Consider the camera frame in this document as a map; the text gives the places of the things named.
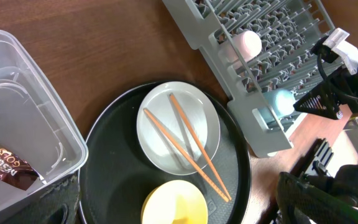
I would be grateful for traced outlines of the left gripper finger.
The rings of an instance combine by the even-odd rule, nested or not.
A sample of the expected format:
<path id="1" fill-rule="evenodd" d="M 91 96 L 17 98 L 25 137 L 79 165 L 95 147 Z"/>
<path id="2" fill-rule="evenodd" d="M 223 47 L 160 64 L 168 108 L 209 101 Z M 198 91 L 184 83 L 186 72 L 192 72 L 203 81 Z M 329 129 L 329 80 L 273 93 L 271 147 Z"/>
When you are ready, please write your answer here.
<path id="1" fill-rule="evenodd" d="M 279 175 L 276 198 L 283 223 L 358 224 L 358 210 L 287 172 Z"/>

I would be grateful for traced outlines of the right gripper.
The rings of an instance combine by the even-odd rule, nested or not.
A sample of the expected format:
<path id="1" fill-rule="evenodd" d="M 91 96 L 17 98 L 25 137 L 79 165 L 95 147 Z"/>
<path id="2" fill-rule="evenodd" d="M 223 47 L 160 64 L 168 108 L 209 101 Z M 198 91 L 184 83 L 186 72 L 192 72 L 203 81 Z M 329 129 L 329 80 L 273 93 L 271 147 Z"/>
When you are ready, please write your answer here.
<path id="1" fill-rule="evenodd" d="M 338 120 L 341 105 L 358 113 L 358 48 L 346 35 L 326 35 L 317 41 L 318 72 L 323 81 L 303 95 L 294 105 L 297 112 Z"/>

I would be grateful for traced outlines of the blue cup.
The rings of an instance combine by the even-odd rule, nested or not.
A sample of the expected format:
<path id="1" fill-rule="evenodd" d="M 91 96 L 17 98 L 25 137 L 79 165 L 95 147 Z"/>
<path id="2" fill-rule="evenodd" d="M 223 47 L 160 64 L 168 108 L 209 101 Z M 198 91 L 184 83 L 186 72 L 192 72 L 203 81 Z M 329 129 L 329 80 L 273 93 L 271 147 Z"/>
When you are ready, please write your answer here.
<path id="1" fill-rule="evenodd" d="M 263 96 L 274 110 L 278 119 L 291 115 L 295 111 L 293 105 L 296 99 L 291 91 L 276 89 L 263 93 Z"/>

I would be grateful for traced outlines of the wooden chopstick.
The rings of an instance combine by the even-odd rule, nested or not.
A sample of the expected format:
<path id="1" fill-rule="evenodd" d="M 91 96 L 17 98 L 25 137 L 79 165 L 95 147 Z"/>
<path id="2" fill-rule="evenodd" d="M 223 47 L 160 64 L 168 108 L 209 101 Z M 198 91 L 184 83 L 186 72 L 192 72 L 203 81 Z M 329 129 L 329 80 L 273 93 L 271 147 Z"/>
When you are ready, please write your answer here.
<path id="1" fill-rule="evenodd" d="M 214 173 L 215 177 L 217 178 L 219 184 L 221 185 L 221 187 L 223 188 L 224 193 L 226 194 L 228 200 L 232 200 L 232 197 L 230 196 L 226 186 L 224 185 L 224 182 L 222 181 L 219 173 L 217 172 L 215 166 L 213 165 L 213 163 L 211 162 L 211 159 L 209 158 L 208 154 L 206 153 L 204 146 L 201 144 L 201 141 L 199 140 L 198 136 L 196 135 L 187 115 L 185 114 L 185 112 L 183 111 L 182 107 L 180 106 L 179 102 L 177 101 L 175 95 L 173 93 L 170 94 L 170 100 L 171 102 L 174 104 L 175 108 L 177 109 L 181 119 L 183 120 L 183 122 L 185 123 L 187 129 L 189 130 L 190 134 L 192 135 L 195 143 L 197 144 L 197 146 L 199 147 L 200 151 L 202 152 L 206 162 L 208 163 L 208 165 L 210 166 L 212 172 Z"/>
<path id="2" fill-rule="evenodd" d="M 179 145 L 179 143 L 174 139 L 174 137 L 168 133 L 168 131 L 162 126 L 162 124 L 157 121 L 156 117 L 148 110 L 144 109 L 144 113 L 152 120 L 152 122 L 158 127 L 158 129 L 170 140 L 170 142 L 176 147 L 176 149 L 182 154 L 182 156 L 193 166 L 193 168 L 204 178 L 205 181 L 216 191 L 216 193 L 225 201 L 228 202 L 232 200 L 229 195 L 224 182 L 222 181 L 219 173 L 214 167 L 210 159 L 206 158 L 208 165 L 210 166 L 212 172 L 216 176 L 219 184 L 223 188 L 223 191 L 205 174 L 205 172 L 198 166 L 198 164 L 189 156 L 189 154 Z"/>

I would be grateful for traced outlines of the pink cup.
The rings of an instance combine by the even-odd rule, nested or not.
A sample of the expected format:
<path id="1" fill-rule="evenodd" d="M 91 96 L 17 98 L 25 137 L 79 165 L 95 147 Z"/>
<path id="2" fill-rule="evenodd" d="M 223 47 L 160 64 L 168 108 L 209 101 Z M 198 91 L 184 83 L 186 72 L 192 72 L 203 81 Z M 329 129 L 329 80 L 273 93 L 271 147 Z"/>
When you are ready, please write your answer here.
<path id="1" fill-rule="evenodd" d="M 244 31 L 234 36 L 232 40 L 246 62 L 251 61 L 262 51 L 262 41 L 259 35 L 253 31 Z M 230 63 L 238 59 L 228 40 L 219 46 L 219 54 L 227 58 Z"/>

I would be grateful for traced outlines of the grey plate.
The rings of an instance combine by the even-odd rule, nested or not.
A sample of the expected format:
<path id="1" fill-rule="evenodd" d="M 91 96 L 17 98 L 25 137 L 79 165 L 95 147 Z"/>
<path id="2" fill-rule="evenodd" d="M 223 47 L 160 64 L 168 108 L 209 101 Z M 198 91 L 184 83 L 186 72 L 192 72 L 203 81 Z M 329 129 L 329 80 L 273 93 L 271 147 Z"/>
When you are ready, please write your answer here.
<path id="1" fill-rule="evenodd" d="M 196 170 L 145 114 L 150 111 L 200 168 L 206 162 L 184 120 L 171 101 L 174 96 L 194 133 L 212 159 L 220 142 L 220 121 L 212 101 L 197 87 L 185 82 L 165 82 L 146 91 L 137 114 L 137 137 L 153 165 L 173 175 L 190 175 Z"/>

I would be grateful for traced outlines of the yellow bowl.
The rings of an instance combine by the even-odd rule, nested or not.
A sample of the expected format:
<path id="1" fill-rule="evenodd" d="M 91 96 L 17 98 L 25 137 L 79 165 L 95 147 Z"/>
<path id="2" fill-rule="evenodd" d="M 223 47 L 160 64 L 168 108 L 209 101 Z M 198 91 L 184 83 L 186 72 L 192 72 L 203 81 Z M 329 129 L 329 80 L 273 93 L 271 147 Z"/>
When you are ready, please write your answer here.
<path id="1" fill-rule="evenodd" d="M 201 191 L 185 180 L 171 180 L 146 197 L 142 224 L 207 224 L 208 207 Z"/>

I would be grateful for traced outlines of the brown gold snack wrapper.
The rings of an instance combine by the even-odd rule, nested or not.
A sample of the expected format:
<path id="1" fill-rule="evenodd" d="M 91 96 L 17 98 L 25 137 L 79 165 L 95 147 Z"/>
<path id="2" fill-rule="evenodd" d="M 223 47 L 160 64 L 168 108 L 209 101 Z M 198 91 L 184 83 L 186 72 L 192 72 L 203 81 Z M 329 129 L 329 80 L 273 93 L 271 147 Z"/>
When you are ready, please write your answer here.
<path id="1" fill-rule="evenodd" d="M 0 144 L 0 180 L 21 190 L 27 190 L 39 174 L 29 163 Z"/>

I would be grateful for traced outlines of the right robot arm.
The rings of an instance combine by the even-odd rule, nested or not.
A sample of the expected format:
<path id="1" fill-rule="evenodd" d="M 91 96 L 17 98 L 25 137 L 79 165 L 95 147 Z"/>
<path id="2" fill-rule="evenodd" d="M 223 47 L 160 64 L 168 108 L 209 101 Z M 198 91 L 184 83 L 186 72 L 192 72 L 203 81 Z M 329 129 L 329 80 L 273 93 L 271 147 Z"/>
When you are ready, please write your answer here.
<path id="1" fill-rule="evenodd" d="M 325 40 L 328 40 L 327 36 L 318 40 L 311 49 L 317 56 L 318 72 L 323 81 L 303 95 L 293 107 L 298 112 L 338 120 L 343 117 L 340 105 L 348 105 L 353 113 L 358 113 L 358 68 L 354 75 L 343 66 L 327 75 L 323 62 L 333 63 L 339 55 L 323 44 Z"/>

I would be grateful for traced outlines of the grey dishwasher rack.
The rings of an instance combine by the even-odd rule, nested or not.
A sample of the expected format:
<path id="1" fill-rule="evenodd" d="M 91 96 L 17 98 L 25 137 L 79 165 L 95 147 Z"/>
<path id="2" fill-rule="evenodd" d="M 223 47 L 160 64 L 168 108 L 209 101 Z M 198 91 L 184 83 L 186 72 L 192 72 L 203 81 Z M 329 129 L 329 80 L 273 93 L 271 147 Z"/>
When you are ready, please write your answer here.
<path id="1" fill-rule="evenodd" d="M 335 28 L 320 0 L 163 0 L 190 47 L 199 50 L 225 94 L 245 139 L 259 158 L 292 148 L 292 132 L 304 118 L 294 112 L 266 121 L 265 94 L 285 89 L 300 99 L 321 82 L 311 48 Z M 246 62 L 230 60 L 223 43 L 235 52 L 234 38 L 253 31 L 261 52 Z"/>

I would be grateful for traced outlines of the round black tray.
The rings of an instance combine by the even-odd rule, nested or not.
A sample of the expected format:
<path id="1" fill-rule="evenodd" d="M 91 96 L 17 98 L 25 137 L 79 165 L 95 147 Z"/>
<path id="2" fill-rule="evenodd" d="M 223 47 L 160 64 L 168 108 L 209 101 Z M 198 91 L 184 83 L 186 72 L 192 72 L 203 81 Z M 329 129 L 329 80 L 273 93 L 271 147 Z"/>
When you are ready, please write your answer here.
<path id="1" fill-rule="evenodd" d="M 156 187 L 171 181 L 191 182 L 203 193 L 209 223 L 241 223 L 250 197 L 251 166 L 247 142 L 231 115 L 213 95 L 221 137 L 212 162 L 232 201 L 226 203 L 199 174 L 172 175 L 153 165 L 139 145 L 136 116 L 141 101 L 158 84 L 145 83 L 117 97 L 94 123 L 80 169 L 80 217 L 83 223 L 140 223 L 142 204 Z"/>

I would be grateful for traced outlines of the clear plastic bin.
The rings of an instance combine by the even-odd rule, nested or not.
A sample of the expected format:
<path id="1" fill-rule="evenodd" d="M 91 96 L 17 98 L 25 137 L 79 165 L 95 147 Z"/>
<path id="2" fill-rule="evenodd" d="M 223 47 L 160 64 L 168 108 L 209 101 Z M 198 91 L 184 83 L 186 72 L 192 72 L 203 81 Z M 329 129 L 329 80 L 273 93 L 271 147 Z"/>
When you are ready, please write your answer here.
<path id="1" fill-rule="evenodd" d="M 48 78 L 10 33 L 0 30 L 0 144 L 39 178 L 21 190 L 0 180 L 0 222 L 86 162 L 88 148 Z"/>

